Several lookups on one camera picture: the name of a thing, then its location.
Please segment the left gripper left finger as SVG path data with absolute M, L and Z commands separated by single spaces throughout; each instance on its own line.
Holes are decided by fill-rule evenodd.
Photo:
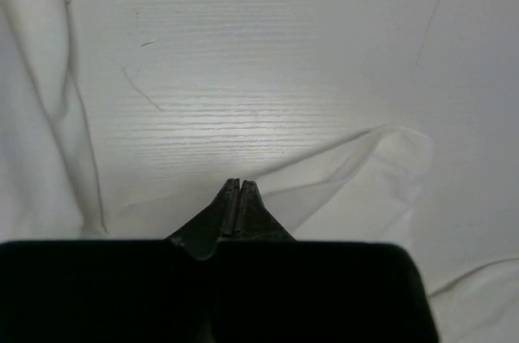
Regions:
M 166 239 L 194 259 L 207 259 L 222 237 L 232 236 L 239 202 L 239 179 L 228 179 L 212 202 Z

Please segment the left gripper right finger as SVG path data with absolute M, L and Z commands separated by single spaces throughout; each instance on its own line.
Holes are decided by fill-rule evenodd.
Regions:
M 257 184 L 244 181 L 237 208 L 237 238 L 256 241 L 287 241 L 294 238 L 266 209 Z

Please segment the white shirt red logo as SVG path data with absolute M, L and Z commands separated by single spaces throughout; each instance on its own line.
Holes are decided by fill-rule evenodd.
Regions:
M 1 239 L 165 238 L 229 178 L 518 339 L 518 0 L 1 0 Z

